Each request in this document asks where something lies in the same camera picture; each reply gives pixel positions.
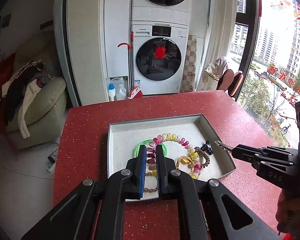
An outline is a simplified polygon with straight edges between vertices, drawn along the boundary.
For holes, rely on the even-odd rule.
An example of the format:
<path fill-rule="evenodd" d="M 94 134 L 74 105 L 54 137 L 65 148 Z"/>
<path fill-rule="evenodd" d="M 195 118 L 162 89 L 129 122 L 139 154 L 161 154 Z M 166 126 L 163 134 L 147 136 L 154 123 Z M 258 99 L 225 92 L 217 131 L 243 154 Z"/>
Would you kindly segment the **right hand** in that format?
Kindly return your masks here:
<path fill-rule="evenodd" d="M 293 197 L 291 192 L 281 190 L 275 218 L 279 232 L 300 239 L 300 197 Z"/>

